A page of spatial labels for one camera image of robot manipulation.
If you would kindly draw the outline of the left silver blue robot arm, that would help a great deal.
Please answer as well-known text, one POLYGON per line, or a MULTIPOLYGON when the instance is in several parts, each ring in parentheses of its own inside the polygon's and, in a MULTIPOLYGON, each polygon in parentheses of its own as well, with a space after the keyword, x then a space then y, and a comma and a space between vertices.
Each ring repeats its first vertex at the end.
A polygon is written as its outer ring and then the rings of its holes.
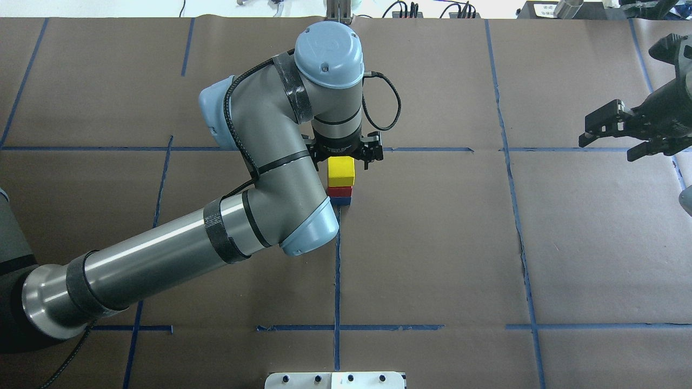
POLYGON ((378 131, 362 136, 367 76, 360 37, 324 21, 295 47, 198 97, 222 150, 249 180, 202 209, 66 264, 37 264, 2 193, 2 353, 87 337, 97 320, 274 245, 299 256, 339 225, 316 163, 382 159, 378 131))

